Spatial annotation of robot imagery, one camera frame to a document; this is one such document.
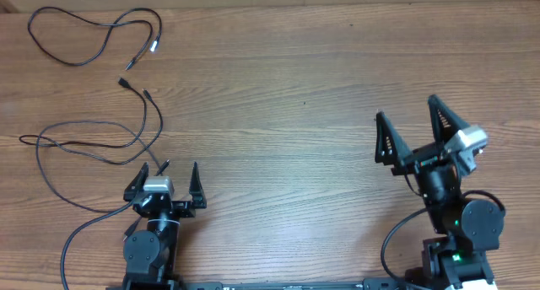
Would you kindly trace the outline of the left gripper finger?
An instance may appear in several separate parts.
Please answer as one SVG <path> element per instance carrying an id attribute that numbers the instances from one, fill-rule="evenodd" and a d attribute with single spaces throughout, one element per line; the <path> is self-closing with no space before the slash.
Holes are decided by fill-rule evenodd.
<path id="1" fill-rule="evenodd" d="M 142 190 L 144 182 L 149 176 L 148 166 L 148 163 L 144 163 L 141 169 L 138 171 L 137 175 L 127 185 L 126 189 L 123 192 L 124 201 L 132 201 L 136 197 L 137 193 Z"/>
<path id="2" fill-rule="evenodd" d="M 192 168 L 192 176 L 189 187 L 189 194 L 192 196 L 192 207 L 195 209 L 206 209 L 207 199 L 203 191 L 203 186 L 200 181 L 200 175 L 197 162 Z"/>

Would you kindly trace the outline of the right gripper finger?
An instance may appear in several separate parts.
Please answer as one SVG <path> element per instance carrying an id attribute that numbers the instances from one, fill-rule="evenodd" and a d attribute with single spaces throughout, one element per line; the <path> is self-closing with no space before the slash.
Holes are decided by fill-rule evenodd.
<path id="1" fill-rule="evenodd" d="M 413 153 L 412 150 L 382 111 L 376 114 L 375 121 L 377 130 L 375 162 L 384 165 L 400 164 Z"/>
<path id="2" fill-rule="evenodd" d="M 436 94 L 428 97 L 432 132 L 436 143 L 448 142 L 459 130 L 470 125 L 452 111 Z"/>

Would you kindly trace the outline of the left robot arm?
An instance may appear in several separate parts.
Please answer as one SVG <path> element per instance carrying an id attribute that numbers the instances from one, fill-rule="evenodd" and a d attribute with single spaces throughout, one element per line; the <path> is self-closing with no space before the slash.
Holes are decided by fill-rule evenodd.
<path id="1" fill-rule="evenodd" d="M 126 274 L 123 289 L 182 288 L 175 274 L 176 246 L 181 220 L 194 218 L 197 209 L 207 207 L 198 166 L 192 168 L 188 201 L 173 199 L 174 186 L 168 176 L 151 176 L 145 164 L 124 190 L 123 199 L 132 204 L 147 227 L 129 234 L 124 240 Z"/>

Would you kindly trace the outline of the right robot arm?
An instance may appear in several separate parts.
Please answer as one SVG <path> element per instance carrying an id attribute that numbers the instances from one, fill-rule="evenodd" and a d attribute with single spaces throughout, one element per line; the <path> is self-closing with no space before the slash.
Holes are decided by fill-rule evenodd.
<path id="1" fill-rule="evenodd" d="M 387 263 L 390 289 L 494 289 L 487 253 L 500 247 L 506 209 L 495 195 L 482 190 L 464 192 L 463 178 L 477 168 L 475 158 L 488 144 L 486 131 L 471 125 L 437 95 L 427 100 L 434 141 L 411 149 L 384 112 L 375 116 L 375 162 L 395 176 L 417 184 L 410 189 L 424 208 L 405 217 L 385 237 L 380 258 L 386 257 L 393 235 L 413 218 L 426 213 L 436 236 L 423 242 L 422 265 L 403 277 Z"/>

